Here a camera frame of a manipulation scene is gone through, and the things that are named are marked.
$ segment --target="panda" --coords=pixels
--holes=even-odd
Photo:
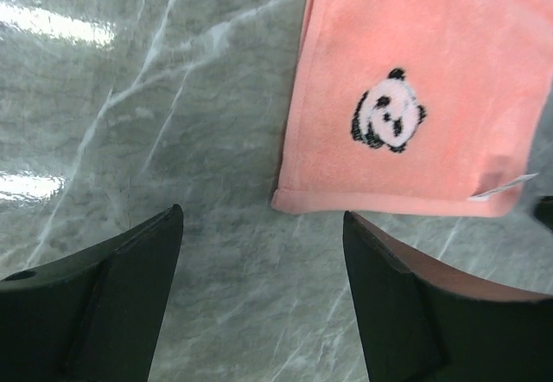
[[[426,110],[405,81],[405,71],[395,68],[388,78],[365,92],[353,114],[353,140],[372,149],[386,145],[394,153],[402,153],[426,118]]]

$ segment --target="white tag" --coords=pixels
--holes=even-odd
[[[529,181],[530,179],[535,178],[538,175],[538,173],[532,173],[531,175],[522,175],[519,176],[514,181],[510,181],[509,183],[500,186],[498,188],[488,190],[487,192],[484,192],[483,194],[475,194],[474,196],[471,196],[468,198],[469,201],[487,201],[490,199],[490,196],[493,194],[498,194],[500,192],[503,192],[504,190],[514,188],[515,186],[519,185],[520,183],[524,183],[525,181]]]

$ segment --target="panda eye patch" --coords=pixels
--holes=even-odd
[[[376,107],[377,107],[377,108],[384,108],[384,107],[386,107],[387,105],[389,105],[390,102],[391,102],[390,97],[386,97],[385,95],[383,95],[382,97],[380,97],[380,98],[377,100],[377,105],[376,105]]]

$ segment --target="floor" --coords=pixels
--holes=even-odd
[[[0,0],[0,277],[173,203],[185,236],[151,381],[367,380],[341,213],[269,207],[304,0]],[[502,219],[364,213],[464,271],[553,294],[553,105]]]

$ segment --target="pink towel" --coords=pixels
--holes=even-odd
[[[553,0],[308,0],[272,205],[501,216],[553,72]]]

